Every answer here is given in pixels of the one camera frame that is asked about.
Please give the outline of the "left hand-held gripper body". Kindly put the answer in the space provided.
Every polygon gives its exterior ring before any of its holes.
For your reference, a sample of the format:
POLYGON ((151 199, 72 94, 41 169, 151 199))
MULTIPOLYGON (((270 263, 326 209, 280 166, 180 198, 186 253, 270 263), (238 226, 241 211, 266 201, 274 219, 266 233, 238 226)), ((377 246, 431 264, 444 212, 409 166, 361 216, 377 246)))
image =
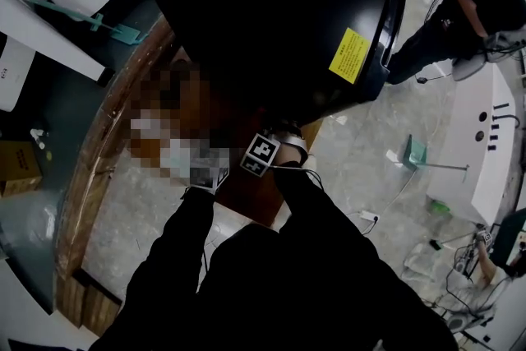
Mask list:
POLYGON ((229 167, 191 167, 187 185, 215 194, 228 176, 229 167))

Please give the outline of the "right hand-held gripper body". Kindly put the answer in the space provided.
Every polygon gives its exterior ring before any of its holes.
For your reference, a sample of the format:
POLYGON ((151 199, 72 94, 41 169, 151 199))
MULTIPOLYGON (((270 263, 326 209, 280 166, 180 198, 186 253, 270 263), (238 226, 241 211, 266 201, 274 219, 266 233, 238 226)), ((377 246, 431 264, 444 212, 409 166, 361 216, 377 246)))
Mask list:
POLYGON ((307 143, 301 130, 295 124, 280 123, 255 134, 241 159, 240 167, 261 178, 272 167, 281 145, 296 148, 301 156, 300 164, 307 161, 307 143))

